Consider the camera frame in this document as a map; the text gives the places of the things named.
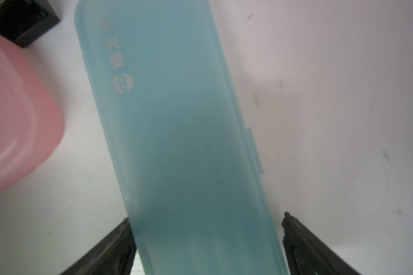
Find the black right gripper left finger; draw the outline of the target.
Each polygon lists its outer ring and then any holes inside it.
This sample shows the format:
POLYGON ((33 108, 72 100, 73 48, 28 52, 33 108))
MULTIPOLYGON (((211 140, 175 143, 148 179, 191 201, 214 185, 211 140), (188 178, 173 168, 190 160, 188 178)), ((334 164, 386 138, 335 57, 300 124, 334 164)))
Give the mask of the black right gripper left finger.
POLYGON ((126 218, 61 275, 129 275, 137 247, 126 218))

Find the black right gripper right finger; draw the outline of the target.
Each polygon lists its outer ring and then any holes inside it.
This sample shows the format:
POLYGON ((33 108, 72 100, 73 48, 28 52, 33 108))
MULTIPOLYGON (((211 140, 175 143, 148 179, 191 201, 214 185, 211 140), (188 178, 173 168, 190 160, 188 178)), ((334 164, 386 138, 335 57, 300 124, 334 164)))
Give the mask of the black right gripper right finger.
POLYGON ((359 275, 296 217, 286 212, 283 246, 292 275, 359 275))

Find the teal pencil case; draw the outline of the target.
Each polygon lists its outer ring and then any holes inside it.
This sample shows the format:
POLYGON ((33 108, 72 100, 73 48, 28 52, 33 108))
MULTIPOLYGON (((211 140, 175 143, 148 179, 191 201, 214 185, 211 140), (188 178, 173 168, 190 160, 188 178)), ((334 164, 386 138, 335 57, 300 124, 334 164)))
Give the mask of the teal pencil case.
POLYGON ((207 1, 79 1, 75 26, 147 275, 285 275, 207 1))

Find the pink pencil case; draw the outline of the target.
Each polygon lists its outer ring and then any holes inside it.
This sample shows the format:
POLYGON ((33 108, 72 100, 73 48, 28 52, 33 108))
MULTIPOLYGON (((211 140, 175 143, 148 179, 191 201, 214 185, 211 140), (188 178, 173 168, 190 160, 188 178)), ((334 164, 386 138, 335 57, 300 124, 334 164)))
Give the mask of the pink pencil case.
POLYGON ((0 36, 0 191, 43 164, 64 128, 62 112, 21 48, 0 36))

